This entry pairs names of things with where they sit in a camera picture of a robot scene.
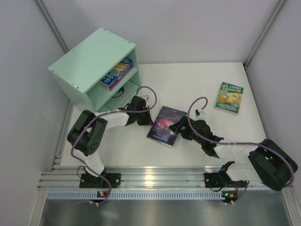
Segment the cable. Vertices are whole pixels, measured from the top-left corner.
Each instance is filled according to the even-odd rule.
[[[120,92],[122,92],[119,96],[117,96],[117,97],[112,97],[112,98],[118,98],[118,97],[120,97],[120,96],[122,96],[122,94],[124,94],[124,87],[121,87],[118,91],[117,91],[117,93],[120,93]]]
[[[243,192],[242,192],[242,193],[240,194],[240,196],[234,201],[234,203],[238,202],[238,201],[241,199],[241,197],[244,195],[244,193],[246,193],[246,190],[248,189],[249,184],[250,184],[250,181],[247,182],[247,184],[246,184],[246,186],[245,186]]]
[[[207,99],[206,97],[199,97],[199,98],[197,98],[195,101],[192,102],[192,104],[191,104],[190,107],[189,107],[188,113],[187,113],[187,116],[188,116],[188,117],[187,117],[187,118],[188,118],[188,124],[189,124],[191,130],[192,130],[198,137],[200,137],[200,138],[202,138],[202,139],[204,139],[204,140],[206,140],[206,141],[208,141],[208,142],[217,144],[217,145],[254,145],[254,146],[262,147],[262,148],[264,148],[264,149],[266,149],[266,150],[272,152],[274,155],[276,155],[278,158],[280,158],[280,159],[287,165],[288,169],[290,170],[290,173],[291,173],[291,180],[285,185],[285,187],[288,187],[288,186],[292,185],[292,183],[293,183],[293,181],[294,181],[294,179],[295,179],[295,176],[294,176],[293,169],[292,169],[291,165],[288,163],[288,161],[287,161],[284,157],[282,157],[279,153],[277,153],[277,152],[274,151],[273,149],[271,149],[271,148],[269,148],[269,147],[267,147],[267,146],[265,146],[265,145],[258,144],[258,143],[254,143],[254,142],[229,142],[229,143],[227,143],[227,142],[217,142],[217,141],[214,141],[214,140],[210,140],[210,139],[208,139],[208,138],[202,136],[201,134],[199,134],[199,133],[193,128],[193,126],[192,126],[192,124],[191,124],[189,118],[190,118],[190,111],[191,111],[192,107],[194,106],[194,104],[195,104],[197,101],[199,101],[199,100],[201,100],[201,99],[205,99],[205,100],[206,100],[206,103],[205,103],[204,107],[202,108],[202,110],[203,110],[203,109],[207,106],[207,104],[208,104],[208,99]]]
[[[236,192],[236,194],[238,195],[239,187],[238,187],[237,181],[235,181],[234,184],[235,184],[235,192]]]
[[[77,168],[76,174],[81,179],[81,177],[79,176],[79,169],[80,169],[80,167]]]
[[[218,190],[213,190],[213,189],[211,188],[210,185],[209,185],[209,188],[210,188],[210,190],[213,191],[213,192],[219,192],[219,191],[221,191],[221,190],[223,189],[223,187],[220,187],[220,189],[218,189]]]

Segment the book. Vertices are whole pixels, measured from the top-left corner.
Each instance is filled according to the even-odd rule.
[[[222,83],[215,108],[238,114],[244,88],[229,83]]]
[[[117,84],[131,71],[131,69],[134,67],[134,65],[131,65],[126,71],[124,71],[120,77],[109,87],[109,89],[112,91],[112,89],[117,86]]]
[[[133,65],[133,61],[125,57],[120,63],[118,63],[109,73],[100,79],[99,83],[107,88],[110,88],[115,81],[127,71],[127,69]]]
[[[174,134],[169,129],[169,126],[177,123],[185,115],[187,115],[186,112],[163,106],[147,137],[165,145],[173,146],[177,138],[177,134]]]

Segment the dark blue book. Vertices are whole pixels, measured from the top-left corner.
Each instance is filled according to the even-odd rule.
[[[99,83],[112,90],[111,86],[117,82],[119,78],[133,65],[133,61],[125,57],[120,63],[118,63],[109,73],[107,73]]]
[[[165,145],[173,146],[177,134],[174,134],[169,126],[177,123],[185,115],[187,115],[186,112],[163,106],[147,137]]]

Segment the electrical wire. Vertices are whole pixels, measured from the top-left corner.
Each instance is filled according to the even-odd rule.
[[[237,181],[235,181],[234,184],[235,184],[235,192],[236,192],[236,194],[238,195],[239,187],[238,187]]]
[[[121,92],[121,94],[120,94],[119,96],[117,96],[117,97],[112,96],[112,98],[118,98],[118,97],[122,96],[122,94],[124,94],[124,87],[121,87],[121,88],[117,91],[117,93],[120,93],[120,92]]]
[[[93,169],[91,169],[91,168],[86,164],[86,162],[85,162],[84,160],[82,160],[81,158],[77,157],[77,156],[74,154],[74,149],[75,149],[77,143],[79,142],[79,140],[82,138],[83,134],[84,134],[84,133],[87,131],[87,129],[93,124],[93,122],[95,122],[98,118],[103,117],[103,116],[108,115],[108,114],[115,114],[115,113],[144,113],[144,112],[149,112],[151,109],[153,109],[153,108],[155,107],[155,105],[157,104],[157,100],[158,100],[158,99],[157,99],[157,94],[156,94],[156,92],[155,92],[152,88],[150,88],[150,87],[148,87],[148,86],[141,86],[141,87],[139,87],[139,88],[137,89],[136,95],[138,95],[139,90],[142,89],[142,88],[147,88],[147,89],[149,89],[149,90],[151,90],[151,91],[153,92],[153,94],[154,94],[154,96],[155,96],[155,103],[153,104],[152,107],[150,107],[150,108],[148,108],[148,109],[146,109],[146,110],[142,110],[142,111],[128,111],[128,110],[119,110],[119,109],[118,109],[118,110],[114,110],[114,111],[110,111],[110,112],[105,112],[105,113],[102,113],[102,114],[100,114],[100,115],[94,117],[94,118],[88,123],[88,125],[83,129],[83,131],[81,132],[81,134],[79,135],[79,137],[76,139],[76,141],[74,142],[74,144],[73,144],[73,146],[72,146],[72,148],[71,148],[71,156],[72,156],[73,158],[77,159],[78,161],[80,161],[80,162],[83,164],[84,167],[86,167],[90,172],[94,173],[95,175],[97,175],[98,177],[100,177],[102,180],[104,180],[104,181],[108,184],[108,186],[109,186],[108,194],[106,195],[105,199],[104,199],[102,202],[99,203],[99,205],[103,205],[103,204],[108,200],[108,198],[109,198],[109,196],[110,196],[110,194],[111,194],[111,191],[112,191],[112,186],[111,186],[110,182],[109,182],[105,177],[103,177],[102,175],[96,173]],[[50,221],[56,221],[56,220],[59,219],[65,212],[67,212],[68,210],[72,209],[74,206],[76,206],[76,205],[78,205],[78,204],[80,204],[80,203],[85,203],[85,202],[90,202],[90,201],[84,200],[84,201],[76,202],[75,204],[71,205],[70,207],[67,207],[67,208],[63,211],[63,213],[61,213],[59,216],[57,216],[57,217],[55,217],[55,218],[50,218],[50,217],[49,217],[49,213],[47,212],[47,218],[48,218]]]
[[[245,186],[243,192],[242,192],[242,193],[240,194],[240,196],[234,201],[234,203],[237,203],[237,202],[241,199],[241,197],[246,193],[246,190],[248,189],[249,184],[250,184],[250,181],[247,182],[247,184],[246,184],[246,186]]]
[[[83,167],[83,168],[85,169],[84,166],[80,166],[80,167],[77,168],[77,171],[76,171],[76,174],[77,174],[77,176],[78,176],[80,179],[81,179],[81,177],[79,176],[79,169],[80,169],[81,167]]]
[[[285,185],[285,187],[288,187],[290,185],[292,185],[293,181],[294,181],[294,172],[293,172],[293,169],[291,167],[291,165],[288,163],[288,161],[283,157],[281,156],[279,153],[277,153],[276,151],[274,151],[273,149],[265,146],[265,145],[262,145],[262,144],[258,144],[258,143],[254,143],[254,142],[217,142],[217,141],[214,141],[214,140],[210,140],[208,138],[206,138],[205,136],[202,136],[201,134],[199,134],[192,126],[191,122],[190,122],[190,111],[192,109],[192,107],[195,105],[195,103],[201,99],[204,99],[206,100],[206,103],[205,105],[202,107],[202,110],[207,106],[208,104],[208,99],[207,97],[199,97],[197,98],[195,101],[192,102],[192,104],[190,105],[189,109],[188,109],[188,113],[187,113],[187,118],[188,118],[188,124],[191,128],[191,130],[200,138],[202,138],[203,140],[206,140],[208,142],[211,142],[211,143],[214,143],[214,144],[217,144],[217,145],[254,145],[254,146],[258,146],[258,147],[262,147],[264,149],[266,149],[267,151],[270,151],[272,152],[274,155],[276,155],[278,158],[280,158],[288,167],[290,173],[291,173],[291,180]],[[247,182],[247,185],[245,187],[245,189],[243,190],[242,194],[238,197],[238,199],[236,200],[236,202],[241,198],[241,196],[246,192],[248,186],[249,186],[249,183],[250,181]]]
[[[213,192],[219,192],[219,191],[221,191],[221,190],[223,189],[223,187],[220,187],[218,190],[213,190],[213,189],[211,188],[210,185],[209,185],[209,188],[210,188],[210,190],[213,191]]]

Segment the white wall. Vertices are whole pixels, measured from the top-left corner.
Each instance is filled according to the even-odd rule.
[[[69,48],[99,27],[140,63],[245,61],[278,0],[43,0]]]
[[[268,131],[301,168],[301,1],[283,8],[249,66]],[[301,169],[294,183],[301,200]]]
[[[32,0],[0,1],[0,225],[25,225],[67,98],[47,72],[63,55]]]

